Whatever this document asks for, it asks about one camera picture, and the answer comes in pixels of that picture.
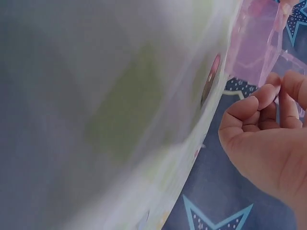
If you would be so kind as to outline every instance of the blue bedsheet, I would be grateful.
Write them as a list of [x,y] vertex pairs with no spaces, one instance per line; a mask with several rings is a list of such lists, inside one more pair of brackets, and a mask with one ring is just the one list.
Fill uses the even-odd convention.
[[[283,49],[307,63],[307,0],[294,7]],[[163,230],[295,230],[292,211],[242,177],[223,151],[217,130],[226,108],[257,87],[228,81],[209,132]]]

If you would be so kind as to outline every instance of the clear plastic packaging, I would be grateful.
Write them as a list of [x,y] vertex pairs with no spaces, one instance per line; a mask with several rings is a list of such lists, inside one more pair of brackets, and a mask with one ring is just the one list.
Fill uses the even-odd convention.
[[[250,84],[262,86],[270,72],[281,77],[294,70],[306,74],[307,65],[282,50],[283,33],[277,31],[283,13],[272,0],[244,0],[232,31],[226,71]],[[298,105],[300,116],[305,111]]]

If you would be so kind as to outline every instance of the plastic wrapper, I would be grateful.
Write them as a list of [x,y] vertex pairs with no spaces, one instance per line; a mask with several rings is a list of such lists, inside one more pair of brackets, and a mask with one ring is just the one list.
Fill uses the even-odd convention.
[[1,228],[160,229],[222,95],[239,6],[1,3]]
[[[272,0],[243,0],[231,38],[226,72],[250,84],[262,86],[270,72],[283,77],[288,70],[306,74],[307,65],[282,50],[278,30],[283,13]],[[305,111],[299,106],[300,116]]]

